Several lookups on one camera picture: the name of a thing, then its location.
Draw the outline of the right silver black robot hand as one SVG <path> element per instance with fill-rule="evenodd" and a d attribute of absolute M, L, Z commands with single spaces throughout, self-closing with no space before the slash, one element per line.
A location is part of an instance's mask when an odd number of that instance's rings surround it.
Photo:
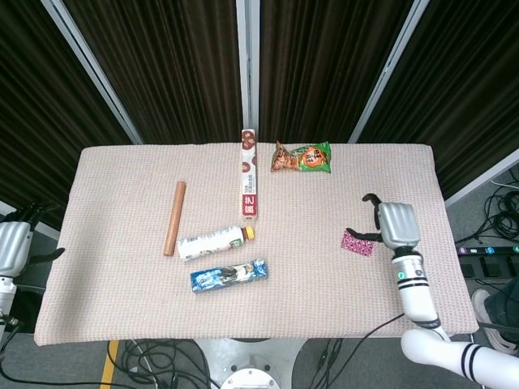
<path fill-rule="evenodd" d="M 346 231 L 354 238 L 384 243 L 395 253 L 413 251 L 421 240 L 418 222 L 413 207 L 408 203 L 382 202 L 373 193 L 365 194 L 363 202 L 374 207 L 375 233 L 358 233 L 351 228 Z"/>

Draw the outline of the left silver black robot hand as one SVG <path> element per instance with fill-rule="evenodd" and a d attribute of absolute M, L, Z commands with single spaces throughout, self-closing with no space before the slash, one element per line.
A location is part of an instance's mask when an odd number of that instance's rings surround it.
<path fill-rule="evenodd" d="M 49 254 L 29 256 L 32 235 L 45 213 L 58 206 L 51 202 L 29 203 L 8 213 L 1 220 L 1 277 L 16 278 L 27 267 L 52 263 L 64 252 L 57 248 Z"/>

